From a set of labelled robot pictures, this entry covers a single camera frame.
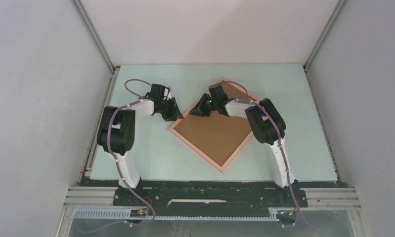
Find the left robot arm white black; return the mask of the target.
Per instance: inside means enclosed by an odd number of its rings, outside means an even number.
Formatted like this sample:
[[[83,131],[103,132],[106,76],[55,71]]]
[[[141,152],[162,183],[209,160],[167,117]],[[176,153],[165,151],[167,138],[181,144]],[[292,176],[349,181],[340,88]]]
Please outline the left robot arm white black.
[[[97,132],[96,142],[113,160],[122,190],[127,189],[125,200],[131,205],[143,202],[144,192],[138,189],[141,177],[132,158],[128,158],[135,142],[136,121],[160,114],[164,121],[183,119],[171,88],[161,84],[149,84],[150,91],[126,105],[106,106]]]

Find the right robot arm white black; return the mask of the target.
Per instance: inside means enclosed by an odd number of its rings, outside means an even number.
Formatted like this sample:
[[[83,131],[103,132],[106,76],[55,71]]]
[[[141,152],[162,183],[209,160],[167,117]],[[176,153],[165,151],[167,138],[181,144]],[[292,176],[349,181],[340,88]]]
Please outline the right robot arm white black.
[[[256,140],[266,145],[273,155],[274,182],[279,190],[275,200],[281,206],[298,204],[299,182],[295,178],[286,153],[286,123],[270,99],[255,101],[248,90],[239,97],[229,98],[222,85],[226,81],[212,84],[209,93],[203,94],[188,113],[191,116],[209,117],[213,111],[226,117],[240,117],[248,120]]]

